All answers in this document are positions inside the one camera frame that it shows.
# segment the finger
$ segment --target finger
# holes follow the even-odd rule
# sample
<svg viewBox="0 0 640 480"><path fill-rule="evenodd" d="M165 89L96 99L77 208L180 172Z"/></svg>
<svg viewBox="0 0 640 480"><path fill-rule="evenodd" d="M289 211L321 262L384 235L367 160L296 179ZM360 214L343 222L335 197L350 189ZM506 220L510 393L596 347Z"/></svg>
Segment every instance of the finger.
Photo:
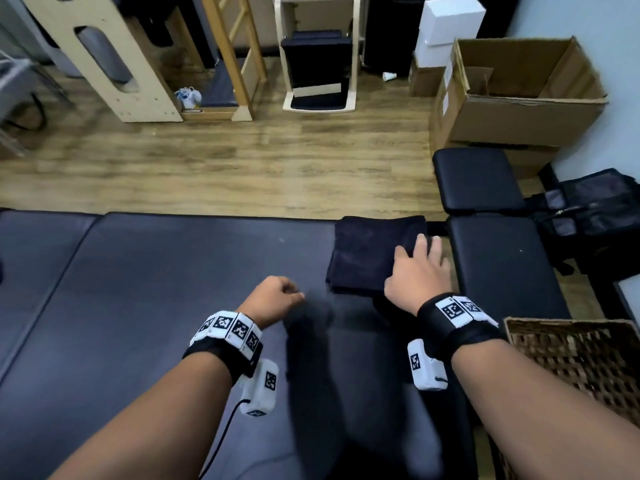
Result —
<svg viewBox="0 0 640 480"><path fill-rule="evenodd" d="M284 293L298 292L298 286L286 276L278 276L278 279L280 280L280 285L282 286L282 291Z"/></svg>
<svg viewBox="0 0 640 480"><path fill-rule="evenodd" d="M418 234L418 237L415 238L413 257L418 260L427 259L427 238L424 236L424 234Z"/></svg>
<svg viewBox="0 0 640 480"><path fill-rule="evenodd" d="M451 277L451 261L448 258L444 258L442 260L442 270L447 274L448 277Z"/></svg>
<svg viewBox="0 0 640 480"><path fill-rule="evenodd" d="M442 262L442 239L439 235L433 236L433 239L431 240L429 262L434 266L440 266L440 263Z"/></svg>
<svg viewBox="0 0 640 480"><path fill-rule="evenodd" d="M287 298L289 298L290 306L296 306L305 300L305 294L301 292L291 293L290 295L287 295Z"/></svg>
<svg viewBox="0 0 640 480"><path fill-rule="evenodd" d="M404 250L404 247L402 246L396 246L396 253L394 254L394 259L398 259L398 258L408 258L409 255L406 253L406 251Z"/></svg>

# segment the laminate floor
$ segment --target laminate floor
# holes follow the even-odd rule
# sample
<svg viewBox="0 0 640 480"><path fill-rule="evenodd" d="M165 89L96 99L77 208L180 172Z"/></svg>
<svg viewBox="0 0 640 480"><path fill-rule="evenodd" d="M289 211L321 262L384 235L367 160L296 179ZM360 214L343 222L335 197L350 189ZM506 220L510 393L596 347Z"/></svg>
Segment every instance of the laminate floor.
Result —
<svg viewBox="0 0 640 480"><path fill-rule="evenodd" d="M406 80L363 73L356 112L283 112L277 61L247 123L121 123L83 79L54 73L77 105L39 92L43 132L16 132L24 158L0 148L0 207L105 213L443 220L429 152L431 100ZM33 124L29 110L20 122ZM522 181L525 194L541 191ZM586 278L560 278L578 318L599 318Z"/></svg>

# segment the fist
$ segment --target fist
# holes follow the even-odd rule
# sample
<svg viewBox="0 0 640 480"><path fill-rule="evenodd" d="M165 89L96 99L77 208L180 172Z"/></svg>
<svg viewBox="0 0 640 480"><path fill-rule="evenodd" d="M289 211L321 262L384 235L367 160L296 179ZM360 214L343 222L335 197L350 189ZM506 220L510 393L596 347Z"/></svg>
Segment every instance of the fist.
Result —
<svg viewBox="0 0 640 480"><path fill-rule="evenodd" d="M427 254L427 238L418 234L412 258L402 246L396 247L393 274L385 281L385 296L391 303L417 315L428 300L451 291L451 265L442 259L441 238L433 238Z"/></svg>
<svg viewBox="0 0 640 480"><path fill-rule="evenodd" d="M293 281L284 276L268 276L256 286L236 312L248 316L264 330L283 319L292 307L304 300L304 293L298 291Z"/></svg>

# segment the woven basket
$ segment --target woven basket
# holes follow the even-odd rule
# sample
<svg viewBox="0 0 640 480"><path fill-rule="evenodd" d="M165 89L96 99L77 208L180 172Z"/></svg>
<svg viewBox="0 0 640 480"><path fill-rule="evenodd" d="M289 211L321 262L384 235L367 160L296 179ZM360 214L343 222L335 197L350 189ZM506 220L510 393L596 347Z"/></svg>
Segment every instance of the woven basket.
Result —
<svg viewBox="0 0 640 480"><path fill-rule="evenodd" d="M509 343L613 412L640 427L640 335L627 320L507 318ZM500 453L504 477L516 480Z"/></svg>

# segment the black cushion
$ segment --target black cushion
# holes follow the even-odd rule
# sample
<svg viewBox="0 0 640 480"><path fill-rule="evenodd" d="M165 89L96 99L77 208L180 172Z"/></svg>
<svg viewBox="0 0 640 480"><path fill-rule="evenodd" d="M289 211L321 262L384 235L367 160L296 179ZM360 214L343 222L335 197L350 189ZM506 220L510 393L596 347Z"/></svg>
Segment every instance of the black cushion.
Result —
<svg viewBox="0 0 640 480"><path fill-rule="evenodd" d="M498 148L445 148L433 168L446 213L516 214L525 203L504 152Z"/></svg>
<svg viewBox="0 0 640 480"><path fill-rule="evenodd" d="M570 319L535 224L492 214L447 220L460 292L496 320Z"/></svg>
<svg viewBox="0 0 640 480"><path fill-rule="evenodd" d="M0 382L96 216L0 213Z"/></svg>
<svg viewBox="0 0 640 480"><path fill-rule="evenodd" d="M358 452L358 445L372 452L369 466L400 454L411 472L432 475L440 455L423 402L442 437L445 473L476 477L466 399L452 373L447 391L419 395L409 384L406 345L371 299L327 293L333 234L331 221L293 219L108 214L96 222L0 387L0 478L50 475L180 361L206 316L235 309L268 274L292 277L311 303L331 309L327 342L323 334L297 335L289 348L302 348L307 357L319 351L312 357L334 384L314 384L333 389L321 397L340 403L331 408L304 395L306 376L287 364L284 324L271 327L262 356L280 366L276 409L258 419L237 415L207 478L298 479L324 471L335 455L322 445L298 447L326 437L336 451ZM309 398L302 405L296 403L301 388ZM239 394L235 387L223 424ZM412 426L404 442L397 438L403 422L390 410L397 407L406 409ZM331 411L341 411L341 419L329 416L323 432L306 428L306 421ZM307 439L295 431L306 431Z"/></svg>

